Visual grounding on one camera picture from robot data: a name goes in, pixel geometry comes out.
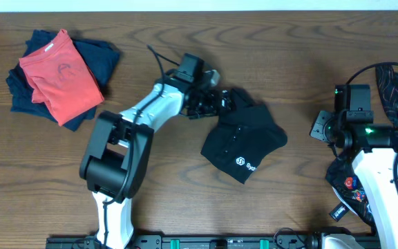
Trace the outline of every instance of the clothing label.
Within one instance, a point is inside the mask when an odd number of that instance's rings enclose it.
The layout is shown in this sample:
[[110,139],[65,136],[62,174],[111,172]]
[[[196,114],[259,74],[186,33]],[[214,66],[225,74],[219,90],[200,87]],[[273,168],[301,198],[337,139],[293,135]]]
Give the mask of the clothing label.
[[46,48],[46,49],[44,49],[44,51],[46,51],[46,52],[47,52],[47,51],[48,51],[49,49],[51,49],[52,47],[53,47],[53,44],[50,44],[50,45],[48,45],[48,46],[47,46],[47,48]]

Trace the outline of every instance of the clothing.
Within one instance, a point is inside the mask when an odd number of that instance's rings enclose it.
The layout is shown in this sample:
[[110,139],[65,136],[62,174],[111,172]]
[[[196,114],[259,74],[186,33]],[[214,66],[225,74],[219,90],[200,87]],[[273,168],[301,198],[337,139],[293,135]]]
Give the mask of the clothing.
[[66,30],[35,52],[19,59],[32,102],[44,102],[62,126],[104,101],[90,69],[77,52]]
[[218,169],[245,183],[266,155],[286,145],[287,136],[274,123],[268,108],[255,105],[244,90],[232,89],[230,99],[235,110],[219,116],[201,154]]
[[[27,50],[23,56],[27,56],[45,46],[51,42],[56,35],[56,33],[50,33],[44,30],[34,30],[32,38],[26,42]],[[120,54],[113,51],[110,45],[105,41],[74,39],[73,44],[95,76],[100,90],[105,90],[110,76],[119,60]],[[56,122],[44,103],[32,103],[33,89],[27,83],[26,76],[19,64],[9,71],[6,82],[13,95],[11,111],[29,113]],[[90,120],[94,118],[95,112],[96,107],[93,107],[76,118],[69,120],[64,124],[64,127],[76,131],[84,119]]]

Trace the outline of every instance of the wooden tabletop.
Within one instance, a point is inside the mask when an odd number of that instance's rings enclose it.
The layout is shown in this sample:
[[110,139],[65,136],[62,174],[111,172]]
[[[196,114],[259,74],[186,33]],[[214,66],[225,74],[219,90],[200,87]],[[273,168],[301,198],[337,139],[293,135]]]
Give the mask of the wooden tabletop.
[[[45,118],[11,113],[5,79],[34,29],[65,28],[74,38],[111,42],[122,52],[98,107],[132,107],[160,76],[146,44],[180,60],[194,53],[215,66],[221,87],[245,88],[265,102],[288,144],[264,158],[245,185],[200,155],[217,118],[176,117],[153,139],[146,178],[133,200],[136,228],[165,234],[273,234],[279,228],[369,227],[339,203],[324,179],[333,161],[308,134],[320,110],[334,108],[334,85],[375,62],[398,62],[398,12],[110,12],[0,14],[0,248],[43,248],[53,234],[98,228],[79,164],[94,121],[72,132]],[[374,71],[375,122],[387,122]]]

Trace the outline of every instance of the wooden table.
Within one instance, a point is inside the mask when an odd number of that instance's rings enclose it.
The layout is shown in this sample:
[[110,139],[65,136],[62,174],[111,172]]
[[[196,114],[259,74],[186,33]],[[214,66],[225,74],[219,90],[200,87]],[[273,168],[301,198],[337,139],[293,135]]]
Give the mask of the wooden table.
[[[268,155],[242,185],[200,155],[217,118],[177,117],[155,135],[133,223],[165,234],[272,234],[282,227],[369,227],[339,203],[324,176],[334,157],[308,136],[313,119],[334,108],[334,85],[375,62],[398,61],[398,12],[148,12],[0,14],[0,248],[43,248],[52,234],[98,228],[95,202],[78,169],[94,122],[72,132],[36,116],[11,113],[5,83],[34,29],[112,42],[122,58],[98,111],[132,107],[159,70],[153,44],[179,60],[194,53],[222,74],[221,86],[247,89],[286,130],[288,144]],[[376,122],[387,122],[374,71]]]

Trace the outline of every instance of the black folded cloth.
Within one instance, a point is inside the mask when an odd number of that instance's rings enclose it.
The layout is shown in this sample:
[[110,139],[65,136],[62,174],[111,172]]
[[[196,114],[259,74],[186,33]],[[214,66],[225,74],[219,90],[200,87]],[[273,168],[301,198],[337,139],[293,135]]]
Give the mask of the black folded cloth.
[[[34,30],[32,38],[26,41],[27,50],[24,56],[27,56],[36,50],[47,45],[56,37],[56,33],[47,32],[44,30]],[[113,70],[119,61],[120,54],[115,52],[105,41],[96,41],[91,39],[74,39],[73,44],[76,50],[86,62],[87,67],[91,70],[97,81],[98,87],[105,88]],[[26,75],[22,68],[17,64],[14,69],[9,71],[9,76],[6,79],[12,97],[13,112],[29,113],[36,116],[41,116],[56,122],[50,111],[44,103],[32,103],[33,89],[27,83]],[[92,119],[95,117],[96,107],[82,113],[64,124],[64,127],[76,131],[77,128],[85,119]]]
[[201,154],[240,183],[256,171],[262,159],[286,145],[287,135],[273,121],[264,104],[255,105],[246,91],[232,89],[234,108],[219,116]]

